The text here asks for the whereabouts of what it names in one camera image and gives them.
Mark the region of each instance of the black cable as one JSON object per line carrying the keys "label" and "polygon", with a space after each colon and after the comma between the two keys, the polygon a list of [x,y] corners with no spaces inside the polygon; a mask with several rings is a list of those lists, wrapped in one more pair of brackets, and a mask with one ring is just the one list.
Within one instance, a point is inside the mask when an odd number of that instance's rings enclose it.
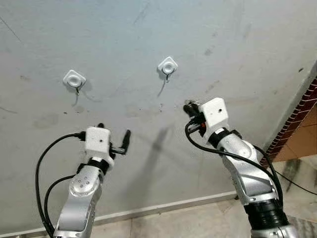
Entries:
{"label": "black cable", "polygon": [[239,156],[239,155],[236,155],[236,154],[232,154],[232,153],[229,153],[229,152],[225,152],[225,151],[220,151],[220,150],[216,150],[216,149],[211,149],[211,148],[207,148],[207,147],[204,147],[204,146],[201,146],[200,144],[196,143],[191,137],[190,137],[190,133],[188,131],[188,127],[191,125],[192,123],[189,122],[186,124],[185,126],[185,134],[186,134],[186,137],[187,139],[189,140],[189,142],[191,142],[194,146],[196,146],[197,148],[201,149],[201,150],[204,150],[204,151],[207,151],[207,152],[211,152],[211,153],[215,153],[215,154],[219,154],[219,155],[226,155],[226,156],[230,156],[232,158],[235,158],[235,159],[238,159],[238,160],[242,160],[246,163],[249,163],[255,167],[257,167],[259,170],[261,170],[262,172],[266,173],[267,176],[274,182],[275,186],[277,187],[277,182],[275,181],[275,178],[274,176],[269,172],[267,171],[266,169],[264,169],[261,165],[251,161],[251,160],[248,160],[242,156]]}
{"label": "black cable", "polygon": [[42,209],[42,204],[41,204],[41,196],[40,196],[40,185],[39,185],[39,172],[40,172],[40,165],[41,162],[44,158],[44,156],[47,154],[47,152],[54,146],[56,145],[58,142],[60,142],[63,139],[69,138],[69,137],[79,137],[81,136],[81,133],[73,133],[73,134],[68,134],[68,135],[64,135],[62,137],[60,137],[59,139],[57,139],[56,141],[54,141],[51,145],[49,145],[45,151],[42,153],[42,155],[40,156],[37,165],[36,165],[36,170],[35,170],[35,192],[36,192],[36,202],[37,202],[37,206],[38,206],[38,210],[40,213],[40,217],[42,220],[42,223],[46,229],[46,231],[48,232],[50,237],[53,237],[53,232],[54,232],[54,227],[51,227],[45,218],[43,209]]}
{"label": "black cable", "polygon": [[260,147],[256,146],[256,145],[253,145],[253,147],[259,151],[263,156],[264,158],[266,159],[267,163],[268,163],[268,166],[270,167],[271,171],[272,171],[272,174],[275,178],[275,186],[276,186],[276,190],[277,190],[277,195],[278,195],[278,200],[281,204],[281,206],[283,207],[283,190],[282,190],[282,186],[281,186],[281,183],[279,182],[279,179],[277,177],[277,174],[276,174],[276,171],[273,167],[273,164],[271,162],[271,160],[269,159],[269,156],[267,155],[267,153],[262,150]]}
{"label": "black cable", "polygon": [[313,195],[317,195],[317,193],[314,193],[314,192],[312,192],[312,191],[309,191],[309,190],[303,188],[302,186],[300,186],[300,185],[294,183],[292,180],[290,180],[290,179],[288,179],[287,177],[285,177],[284,175],[280,174],[278,171],[275,171],[275,172],[277,172],[280,176],[282,176],[283,178],[285,178],[287,181],[289,181],[290,183],[294,184],[295,186],[301,188],[302,190],[304,190],[304,191],[306,191],[306,192],[309,192],[309,193],[311,193],[311,194],[313,194]]}
{"label": "black cable", "polygon": [[50,196],[50,193],[51,193],[51,190],[54,188],[55,185],[57,185],[58,183],[64,181],[64,180],[67,180],[67,179],[71,179],[73,178],[75,175],[70,175],[70,176],[66,176],[66,177],[63,177],[63,178],[60,178],[58,180],[56,180],[55,182],[53,182],[51,184],[51,186],[48,188],[46,194],[45,194],[45,198],[44,198],[44,215],[45,215],[45,218],[46,218],[46,221],[48,223],[48,225],[50,227],[53,227],[54,226],[52,225],[52,222],[51,222],[51,219],[50,219],[50,216],[49,216],[49,211],[48,211],[48,202],[49,202],[49,196]]}

